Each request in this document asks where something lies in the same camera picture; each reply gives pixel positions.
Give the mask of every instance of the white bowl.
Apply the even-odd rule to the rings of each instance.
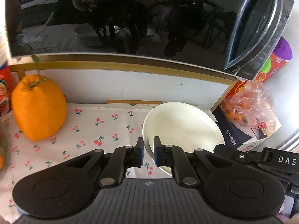
[[[110,37],[109,27],[107,25],[105,27],[106,27],[106,35],[107,35],[107,37]],[[119,33],[119,27],[114,26],[114,29],[115,29],[115,35],[117,35]],[[93,27],[88,23],[78,25],[74,29],[74,35],[76,35],[76,37],[79,37],[79,39],[98,38],[97,33],[95,32]]]
[[[158,105],[146,116],[142,137],[145,148],[154,161],[155,136],[159,136],[162,145],[175,145],[185,152],[202,148],[213,152],[216,145],[224,144],[222,133],[217,124],[200,109],[178,102]],[[170,167],[160,167],[171,175]]]

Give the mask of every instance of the orange in plastic bag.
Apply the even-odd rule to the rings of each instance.
[[[220,107],[226,118],[238,125],[251,128],[275,129],[272,111],[273,96],[259,81],[247,81],[243,90],[225,98]]]

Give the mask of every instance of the microwave handle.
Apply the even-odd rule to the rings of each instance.
[[[224,66],[225,70],[234,66],[240,60],[245,58],[259,44],[259,42],[264,37],[265,33],[267,32],[267,30],[269,28],[269,25],[271,24],[271,22],[273,20],[273,14],[275,14],[276,9],[277,9],[277,6],[276,6],[277,1],[278,0],[275,0],[274,6],[271,10],[272,19],[269,19],[269,21],[267,22],[266,29],[264,29],[260,32],[258,41],[256,43],[254,43],[249,49],[247,49],[242,54],[237,56],[236,55],[237,54],[237,46],[240,43],[241,36],[243,34],[243,31],[244,31],[244,28],[246,25],[246,24],[243,24],[243,22],[247,20],[246,18],[249,17],[251,11],[255,7],[256,3],[258,2],[258,0],[245,0],[244,1],[244,3],[242,4],[242,7],[240,8],[238,16],[236,18],[236,22],[235,22],[233,31],[231,33],[231,38],[228,43],[227,58],[226,58],[225,66]]]

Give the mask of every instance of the fruit box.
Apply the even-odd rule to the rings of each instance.
[[[228,121],[222,112],[221,108],[218,106],[213,114],[218,121],[218,127],[224,138],[225,145],[237,149],[239,151],[249,151],[254,147],[258,146],[264,140],[266,140],[273,133],[266,129],[252,129],[250,127],[238,126]],[[275,131],[277,131],[281,124],[276,118]]]
[[[262,67],[261,71],[255,77],[255,80],[260,82],[267,81],[280,67],[286,63],[286,60],[276,56],[274,53],[266,61],[265,65]],[[231,96],[242,90],[246,81],[237,81],[233,88],[229,91],[226,97]]]

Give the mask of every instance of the white wall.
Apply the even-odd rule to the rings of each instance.
[[[289,23],[283,33],[292,48],[293,59],[265,83],[274,95],[276,115],[282,127],[255,150],[275,148],[299,128],[299,0],[294,1]]]
[[[26,75],[36,71],[26,71]],[[143,72],[52,69],[41,70],[67,95],[68,103],[106,103],[107,99],[183,102],[210,110],[228,85]]]
[[[0,30],[5,26],[5,0],[0,0]]]

